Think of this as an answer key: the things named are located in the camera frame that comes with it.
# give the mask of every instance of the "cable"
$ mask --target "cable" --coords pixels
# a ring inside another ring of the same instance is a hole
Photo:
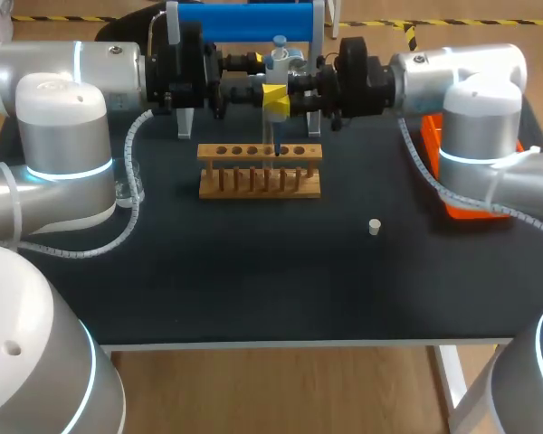
[[[428,182],[428,184],[430,184],[441,196],[448,197],[449,199],[452,199],[456,202],[460,202],[468,206],[478,208],[480,210],[494,212],[497,214],[510,215],[511,217],[521,220],[522,222],[528,223],[531,226],[534,226],[535,228],[539,229],[540,231],[543,231],[543,222],[541,222],[540,220],[537,220],[534,217],[531,217],[530,215],[525,214],[524,212],[516,211],[516,210],[513,210],[512,208],[509,208],[508,206],[500,205],[497,203],[491,203],[491,206],[487,208],[484,201],[477,201],[476,199],[472,199],[470,197],[461,196],[445,188],[436,179],[434,179],[434,177],[426,169],[426,166],[424,165],[423,160],[421,160],[420,156],[418,155],[418,152],[416,152],[413,139],[410,137],[410,133],[408,132],[408,127],[406,126],[406,122],[403,118],[398,119],[398,126],[400,127],[400,131],[402,132],[402,136],[403,136],[403,139],[405,140],[406,147],[408,148],[408,152],[410,153],[410,156],[414,160],[414,164],[416,165],[416,168],[424,177],[426,182]]]
[[[18,247],[20,249],[38,251],[46,255],[57,256],[60,258],[86,259],[86,258],[92,258],[94,256],[102,255],[103,253],[107,253],[108,251],[115,249],[124,240],[126,240],[129,237],[129,235],[133,232],[133,229],[135,229],[135,224],[137,224],[138,207],[139,207],[137,181],[135,180],[135,174],[133,172],[133,161],[132,161],[133,139],[135,138],[135,135],[137,134],[137,131],[141,127],[141,125],[143,125],[145,121],[151,118],[153,118],[152,110],[147,110],[145,113],[140,115],[135,120],[135,122],[133,122],[133,125],[131,125],[131,127],[129,128],[129,132],[127,133],[127,137],[125,138],[125,169],[127,171],[127,180],[129,181],[130,197],[131,197],[133,206],[131,207],[130,219],[129,219],[129,223],[127,224],[127,227],[115,240],[111,241],[109,244],[105,246],[102,246],[93,250],[86,250],[86,251],[61,250],[61,249],[55,249],[53,247],[42,246],[40,244],[34,244],[31,242],[26,242],[26,241],[20,242]]]

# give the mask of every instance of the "blue cylinder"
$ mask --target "blue cylinder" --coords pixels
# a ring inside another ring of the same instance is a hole
[[[201,23],[207,42],[270,42],[278,34],[289,42],[311,42],[313,36],[312,3],[179,4],[178,11],[179,22]]]

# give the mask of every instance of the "orange container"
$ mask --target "orange container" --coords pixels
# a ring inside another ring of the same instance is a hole
[[[424,146],[426,147],[426,154],[428,160],[431,163],[431,169],[433,175],[438,179],[439,170],[439,150],[441,149],[441,137],[443,132],[443,115],[430,115],[423,117],[423,125],[421,127],[421,134],[423,135]],[[517,150],[523,152],[523,146],[518,141]],[[463,208],[457,208],[447,203],[444,204],[448,214],[456,220],[474,220],[474,219],[503,219],[509,216],[500,214],[491,214],[486,211],[474,211],[465,210]]]

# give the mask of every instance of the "black table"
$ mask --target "black table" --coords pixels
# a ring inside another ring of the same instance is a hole
[[[110,118],[120,156],[134,116]],[[530,108],[521,138],[543,146]],[[410,119],[420,143],[419,119]],[[307,142],[292,119],[288,142]],[[258,143],[258,110],[225,121],[195,112],[193,138],[172,118],[136,140],[146,199],[128,241],[96,259],[23,255],[100,344],[460,340],[514,336],[543,309],[543,233],[513,220],[453,222],[415,171],[395,119],[322,125],[322,197],[201,201],[197,143]],[[0,161],[22,162],[16,124]],[[129,211],[84,231],[29,237],[70,250],[112,240]],[[367,222],[383,227],[368,235]]]

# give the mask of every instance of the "test tube rack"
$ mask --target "test tube rack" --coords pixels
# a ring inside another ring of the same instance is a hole
[[[197,159],[205,161],[201,171],[202,199],[314,199],[320,197],[318,163],[321,145],[282,145],[276,156],[270,145],[201,144]],[[214,168],[214,162],[242,162],[249,168]],[[304,168],[282,164],[302,162]],[[264,163],[263,168],[255,165]],[[266,167],[272,163],[275,167]]]

